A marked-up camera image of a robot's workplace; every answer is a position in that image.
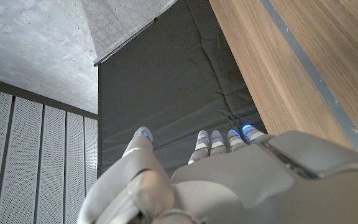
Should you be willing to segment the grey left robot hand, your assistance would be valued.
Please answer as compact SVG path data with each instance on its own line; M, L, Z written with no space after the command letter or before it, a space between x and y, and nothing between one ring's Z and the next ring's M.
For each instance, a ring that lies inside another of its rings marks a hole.
M140 127L95 182L78 223L358 223L358 153L317 136L251 125L200 131L168 176Z

